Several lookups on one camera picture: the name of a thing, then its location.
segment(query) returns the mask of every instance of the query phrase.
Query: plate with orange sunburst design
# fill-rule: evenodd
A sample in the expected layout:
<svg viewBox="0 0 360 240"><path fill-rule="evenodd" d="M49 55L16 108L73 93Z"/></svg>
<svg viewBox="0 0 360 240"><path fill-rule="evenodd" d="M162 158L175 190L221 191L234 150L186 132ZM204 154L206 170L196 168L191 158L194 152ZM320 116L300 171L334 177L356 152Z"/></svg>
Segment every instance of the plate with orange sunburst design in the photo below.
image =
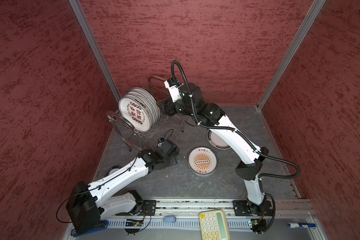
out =
<svg viewBox="0 0 360 240"><path fill-rule="evenodd" d="M215 171L217 159L211 149L197 147L188 156L188 166L197 175L206 176Z"/></svg>

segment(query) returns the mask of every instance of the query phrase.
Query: aluminum frame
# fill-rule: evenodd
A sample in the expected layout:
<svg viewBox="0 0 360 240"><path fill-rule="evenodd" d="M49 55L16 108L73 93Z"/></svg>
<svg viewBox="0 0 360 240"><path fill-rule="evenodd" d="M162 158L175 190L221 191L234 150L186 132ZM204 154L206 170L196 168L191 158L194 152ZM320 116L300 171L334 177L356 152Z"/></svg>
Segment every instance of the aluminum frame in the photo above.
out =
<svg viewBox="0 0 360 240"><path fill-rule="evenodd" d="M222 209L227 218L259 218L260 216L235 216L233 200L245 199L188 199L188 198L153 198L156 200L155 215L152 218L162 218L175 215L178 218L198 218L198 214L209 209ZM275 218L317 218L309 199L275 199ZM108 218L124 218L124 216L112 216Z"/></svg>
<svg viewBox="0 0 360 240"><path fill-rule="evenodd" d="M85 13L81 7L81 4L80 4L79 0L69 0L69 3L71 4L73 12L75 13L76 18L79 21L79 24L81 26L81 29L83 30L84 35L87 38L89 45L91 46L93 54L95 55L97 62L100 65L100 68L104 74L104 77L106 78L106 80L108 82L108 85L112 91L112 94L115 97L116 102L118 103L121 98L119 90L117 89L116 83L112 77L112 74L110 73L110 70L107 66L106 60L104 59L104 56L101 53L99 45L97 44L96 38L93 35L91 27L89 26L89 23L87 21Z"/></svg>
<svg viewBox="0 0 360 240"><path fill-rule="evenodd" d="M304 20L302 21L300 28L298 29L295 37L293 38L291 45L289 46L287 52L284 55L283 60L281 60L281 63L276 70L273 78L271 79L271 82L269 83L267 89L265 90L263 96L261 97L259 103L257 104L258 108L261 110L265 102L268 100L269 96L271 95L273 89L275 88L276 84L278 83L279 79L283 75L285 69L287 68L289 62L295 55L299 45L303 41L305 35L307 35L308 30L312 26L312 23L316 19L317 15L319 14L322 6L326 0L314 0L312 3L310 9L308 10L307 15L305 16Z"/></svg>

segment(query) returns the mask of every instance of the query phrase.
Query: plate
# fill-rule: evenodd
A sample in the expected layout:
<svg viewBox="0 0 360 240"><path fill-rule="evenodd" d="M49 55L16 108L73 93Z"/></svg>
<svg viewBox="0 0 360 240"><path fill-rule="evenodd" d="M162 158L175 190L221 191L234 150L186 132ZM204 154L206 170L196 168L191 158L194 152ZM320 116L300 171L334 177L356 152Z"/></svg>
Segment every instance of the plate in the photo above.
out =
<svg viewBox="0 0 360 240"><path fill-rule="evenodd" d="M230 149L231 147L226 143L219 135L212 132L210 129L208 130L206 137L208 138L208 142L218 148L218 149Z"/></svg>
<svg viewBox="0 0 360 240"><path fill-rule="evenodd" d="M130 121L136 130L147 132L151 128L149 117L143 107L129 97L122 97L119 101L121 115Z"/></svg>
<svg viewBox="0 0 360 240"><path fill-rule="evenodd" d="M133 100L135 100L136 102L138 102L140 104L140 106L142 106L145 110L145 112L148 115L149 118L149 122L151 123L151 127L154 125L154 117L152 114L151 109L149 108L148 104L147 104L147 100L144 100L143 98L137 96L134 93L127 93L124 96L128 97L128 98L132 98Z"/></svg>
<svg viewBox="0 0 360 240"><path fill-rule="evenodd" d="M212 174L217 167L217 159L211 149L197 147L188 156L188 166L197 175Z"/></svg>
<svg viewBox="0 0 360 240"><path fill-rule="evenodd" d="M141 94L143 94L144 96L147 97L147 99L152 103L152 105L154 106L155 108L155 111L156 111L156 115L157 115L157 119L158 120L160 118L160 110L156 104L156 100L154 99L154 97L152 97L152 95L150 93L148 93L145 89L142 89L142 88L133 88L131 89L131 91L136 91L136 92L139 92Z"/></svg>
<svg viewBox="0 0 360 240"><path fill-rule="evenodd" d="M156 120L157 120L157 114L156 114L156 111L155 111L155 107L154 105L151 103L151 101L144 95L144 94L141 94L137 91L129 91L127 94L132 94L132 95L135 95L135 96L138 96L139 98L141 98L142 100L144 100L144 102L147 104L147 107L149 108L150 112L152 113L153 115L153 124L155 124Z"/></svg>

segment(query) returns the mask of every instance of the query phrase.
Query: metal mounting plate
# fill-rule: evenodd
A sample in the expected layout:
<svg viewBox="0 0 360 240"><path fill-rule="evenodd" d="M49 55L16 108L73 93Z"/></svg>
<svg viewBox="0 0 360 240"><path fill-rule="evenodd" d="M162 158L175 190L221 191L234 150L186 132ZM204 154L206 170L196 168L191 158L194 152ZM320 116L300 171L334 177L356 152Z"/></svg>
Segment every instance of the metal mounting plate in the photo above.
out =
<svg viewBox="0 0 360 240"><path fill-rule="evenodd" d="M143 209L143 207L145 207L145 211L147 213L149 213L151 216L155 215L155 211L156 211L156 200L144 200L143 202L143 206L141 207L141 209ZM143 212L139 212L136 215L132 215L129 212L121 212L119 214L116 214L116 216L142 216Z"/></svg>
<svg viewBox="0 0 360 240"><path fill-rule="evenodd" d="M235 211L235 216L251 216L252 215L246 211L247 200L233 200L233 210ZM264 204L264 216L272 216L273 210L271 207L271 202L266 201Z"/></svg>

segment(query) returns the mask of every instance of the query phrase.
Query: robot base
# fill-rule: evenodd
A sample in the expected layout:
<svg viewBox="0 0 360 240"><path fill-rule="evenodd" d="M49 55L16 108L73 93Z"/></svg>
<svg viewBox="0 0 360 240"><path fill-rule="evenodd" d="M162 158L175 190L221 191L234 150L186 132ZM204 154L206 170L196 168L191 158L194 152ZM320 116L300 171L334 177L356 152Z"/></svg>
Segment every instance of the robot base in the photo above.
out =
<svg viewBox="0 0 360 240"><path fill-rule="evenodd" d="M247 200L233 200L235 216L272 216L274 209L270 201L264 200L263 204L248 204Z"/></svg>
<svg viewBox="0 0 360 240"><path fill-rule="evenodd" d="M131 216L142 216L143 215L143 212L142 212L142 209L145 208L145 211L147 213L149 213L151 216L154 216L155 215L155 210L156 210L156 200L143 200L143 204L141 206L141 212L139 212L138 214L136 215L133 215L132 213L130 212L121 212L119 214L115 214L116 216L128 216L128 217L131 217Z"/></svg>

